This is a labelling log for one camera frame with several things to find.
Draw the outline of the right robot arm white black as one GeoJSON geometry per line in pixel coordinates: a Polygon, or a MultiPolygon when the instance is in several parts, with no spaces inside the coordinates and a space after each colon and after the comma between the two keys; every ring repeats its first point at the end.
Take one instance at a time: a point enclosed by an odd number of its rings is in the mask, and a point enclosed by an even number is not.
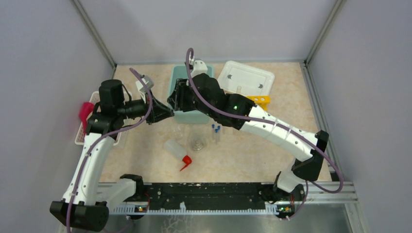
{"type": "Polygon", "coordinates": [[[318,180],[327,132],[310,133],[287,125],[247,97],[225,93],[216,79],[204,73],[192,80],[177,79],[167,102],[174,110],[197,110],[223,126],[255,134],[291,153],[295,161],[275,180],[274,195],[279,200],[286,200],[303,181],[318,180]]]}

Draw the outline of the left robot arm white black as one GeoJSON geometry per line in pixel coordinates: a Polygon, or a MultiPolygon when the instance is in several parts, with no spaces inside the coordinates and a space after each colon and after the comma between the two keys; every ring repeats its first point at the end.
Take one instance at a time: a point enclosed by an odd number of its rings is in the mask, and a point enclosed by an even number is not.
{"type": "Polygon", "coordinates": [[[106,227],[110,211],[126,200],[146,199],[147,189],[139,175],[124,174],[107,191],[98,195],[99,179],[104,163],[116,138],[133,125],[126,119],[153,124],[173,116],[173,111],[157,101],[151,89],[152,80],[138,78],[138,100],[125,98],[127,93],[120,80],[106,80],[99,87],[100,100],[86,121],[83,150],[71,182],[62,198],[50,204],[50,213],[65,227],[100,232],[106,227]]]}

